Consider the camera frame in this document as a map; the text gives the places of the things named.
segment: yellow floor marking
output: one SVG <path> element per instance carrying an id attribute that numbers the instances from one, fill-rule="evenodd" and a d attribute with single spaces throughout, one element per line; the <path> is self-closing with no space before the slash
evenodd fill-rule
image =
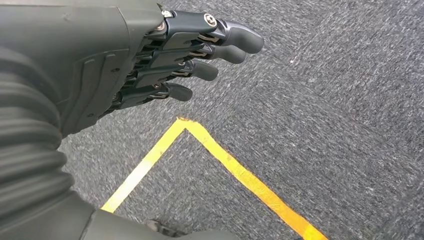
<path id="1" fill-rule="evenodd" d="M 319 230 L 287 206 L 261 180 L 225 151 L 202 125 L 184 118 L 178 118 L 175 121 L 102 209 L 113 213 L 184 129 L 187 129 L 241 184 L 255 194 L 304 240 L 327 240 Z"/>
<path id="2" fill-rule="evenodd" d="M 175 139 L 177 139 L 177 137 L 184 131 L 184 128 L 185 126 L 183 122 L 179 120 L 175 121 L 101 209 L 110 213 L 115 212 L 115 210 L 144 178 L 144 176 L 150 171 L 153 165 L 155 165 L 155 163 L 161 158 L 162 154 L 164 154 Z"/>

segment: black plastic casing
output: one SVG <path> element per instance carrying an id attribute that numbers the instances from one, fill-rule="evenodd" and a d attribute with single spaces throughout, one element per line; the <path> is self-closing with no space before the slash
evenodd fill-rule
<path id="1" fill-rule="evenodd" d="M 0 240 L 156 239 L 70 190 L 57 148 L 108 109 L 162 21 L 154 0 L 0 0 Z"/>
<path id="2" fill-rule="evenodd" d="M 144 35 L 162 21 L 154 0 L 0 1 L 0 70 L 56 105 L 65 137 L 108 109 Z"/>

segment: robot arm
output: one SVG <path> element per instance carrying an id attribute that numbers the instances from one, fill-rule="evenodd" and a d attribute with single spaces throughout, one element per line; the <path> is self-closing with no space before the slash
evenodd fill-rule
<path id="1" fill-rule="evenodd" d="M 62 138 L 115 110 L 187 101 L 169 80 L 218 74 L 196 59 L 238 64 L 263 44 L 241 24 L 153 0 L 0 0 L 0 239 L 162 239 L 70 190 Z"/>

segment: mechanical linkage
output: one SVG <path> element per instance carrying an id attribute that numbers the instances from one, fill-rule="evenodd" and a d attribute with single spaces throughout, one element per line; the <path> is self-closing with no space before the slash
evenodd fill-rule
<path id="1" fill-rule="evenodd" d="M 218 75 L 217 68 L 197 59 L 240 64 L 247 53 L 256 54 L 264 46 L 264 39 L 248 27 L 208 13 L 164 10 L 162 15 L 163 22 L 144 37 L 133 70 L 102 116 L 155 99 L 188 101 L 193 92 L 169 80 L 212 81 Z"/>

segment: metal screw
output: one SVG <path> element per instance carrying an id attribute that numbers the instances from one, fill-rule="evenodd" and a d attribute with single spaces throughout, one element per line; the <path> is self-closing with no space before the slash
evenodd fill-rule
<path id="1" fill-rule="evenodd" d="M 165 29 L 165 22 L 163 21 L 159 26 L 156 27 L 156 31 L 162 31 Z"/>
<path id="2" fill-rule="evenodd" d="M 204 20 L 211 27 L 216 27 L 217 26 L 217 20 L 215 19 L 214 16 L 210 15 L 209 13 L 205 13 L 204 14 Z"/>
<path id="3" fill-rule="evenodd" d="M 172 18 L 173 17 L 172 13 L 170 11 L 166 11 L 166 10 L 162 11 L 162 15 L 165 18 Z"/>

